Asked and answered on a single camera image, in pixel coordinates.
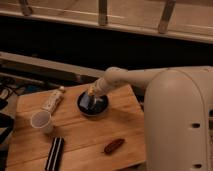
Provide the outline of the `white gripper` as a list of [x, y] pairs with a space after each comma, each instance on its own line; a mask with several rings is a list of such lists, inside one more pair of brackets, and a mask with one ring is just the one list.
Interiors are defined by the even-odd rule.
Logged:
[[109, 92], [110, 85], [104, 78], [99, 78], [87, 90], [89, 96], [100, 97]]

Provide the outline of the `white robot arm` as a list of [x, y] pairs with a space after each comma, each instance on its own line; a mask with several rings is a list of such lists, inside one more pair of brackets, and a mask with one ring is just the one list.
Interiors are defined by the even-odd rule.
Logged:
[[147, 171], [213, 171], [212, 66], [132, 71], [110, 67], [91, 84], [89, 93], [100, 97], [125, 84], [145, 91]]

